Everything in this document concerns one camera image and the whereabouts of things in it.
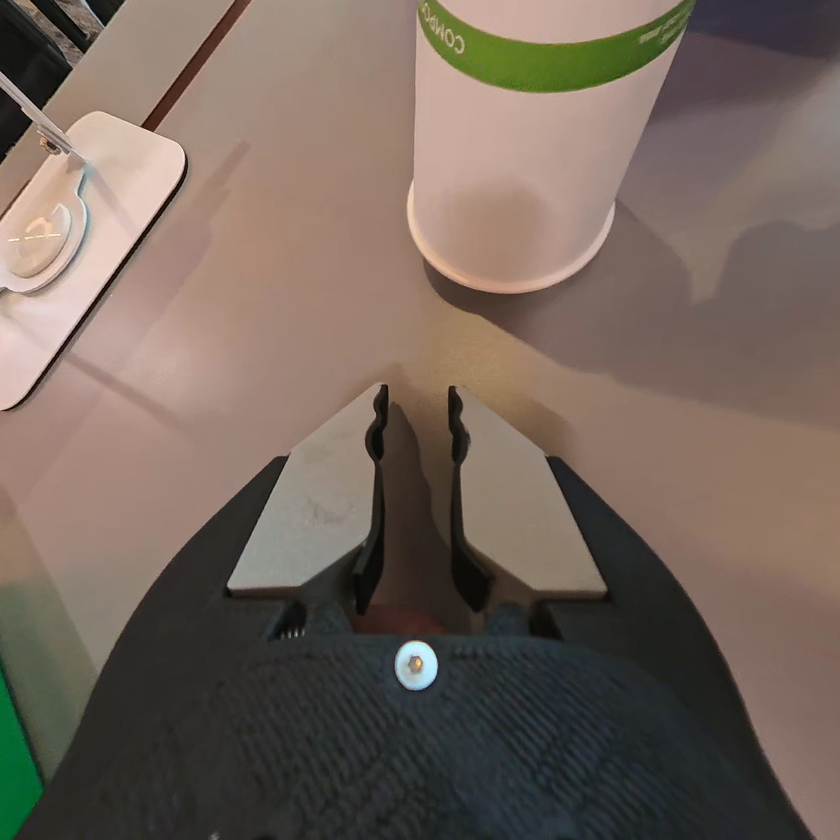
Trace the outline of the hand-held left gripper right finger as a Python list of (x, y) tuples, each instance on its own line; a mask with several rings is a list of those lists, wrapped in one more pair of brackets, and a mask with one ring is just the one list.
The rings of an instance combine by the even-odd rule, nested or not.
[(606, 583), (543, 450), (457, 385), (448, 427), (451, 574), (469, 609), (604, 600)]

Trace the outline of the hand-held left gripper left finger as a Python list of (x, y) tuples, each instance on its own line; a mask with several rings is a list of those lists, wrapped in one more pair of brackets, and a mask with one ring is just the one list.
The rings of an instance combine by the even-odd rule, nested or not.
[(234, 597), (364, 614), (384, 568), (389, 388), (374, 384), (291, 450), (227, 581)]

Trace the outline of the white green-banded paper cup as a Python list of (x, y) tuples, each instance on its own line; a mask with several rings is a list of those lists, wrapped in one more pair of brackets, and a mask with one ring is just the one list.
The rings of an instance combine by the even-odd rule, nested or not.
[(416, 3), (407, 222), (479, 291), (539, 291), (603, 246), (692, 1)]

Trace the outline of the green plastic bin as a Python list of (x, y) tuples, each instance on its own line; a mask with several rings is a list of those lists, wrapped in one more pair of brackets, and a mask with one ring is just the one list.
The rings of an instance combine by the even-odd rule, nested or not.
[(45, 789), (12, 681), (1, 664), (1, 838), (15, 839)]

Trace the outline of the white board stand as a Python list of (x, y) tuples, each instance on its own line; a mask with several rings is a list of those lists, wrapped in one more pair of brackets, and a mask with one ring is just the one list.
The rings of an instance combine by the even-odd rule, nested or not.
[(105, 112), (67, 132), (13, 82), (45, 162), (1, 223), (1, 409), (34, 391), (186, 176), (180, 144)]

